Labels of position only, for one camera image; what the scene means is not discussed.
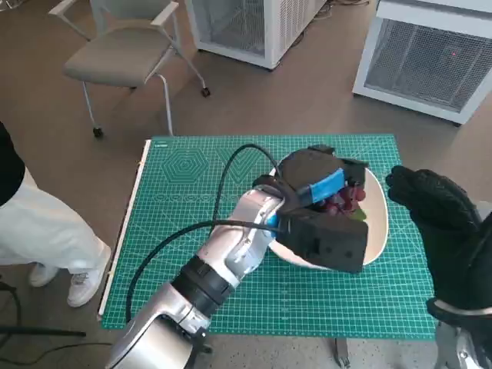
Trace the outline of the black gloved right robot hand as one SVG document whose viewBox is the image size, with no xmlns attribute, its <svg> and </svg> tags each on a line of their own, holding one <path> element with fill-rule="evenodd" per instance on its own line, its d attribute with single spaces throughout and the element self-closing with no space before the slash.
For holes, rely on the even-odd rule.
<svg viewBox="0 0 492 369">
<path fill-rule="evenodd" d="M 436 299 L 463 310 L 491 307 L 491 216 L 480 218 L 467 192 L 428 169 L 401 165 L 386 177 L 424 244 Z"/>
</svg>

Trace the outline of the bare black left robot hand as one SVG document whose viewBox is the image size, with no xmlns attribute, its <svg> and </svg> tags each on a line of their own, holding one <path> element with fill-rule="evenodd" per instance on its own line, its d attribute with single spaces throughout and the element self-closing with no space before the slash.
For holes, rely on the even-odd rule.
<svg viewBox="0 0 492 369">
<path fill-rule="evenodd" d="M 324 201 L 346 187 L 363 186 L 366 161 L 342 158 L 327 145 L 313 145 L 290 153 L 278 168 L 303 207 Z"/>
</svg>

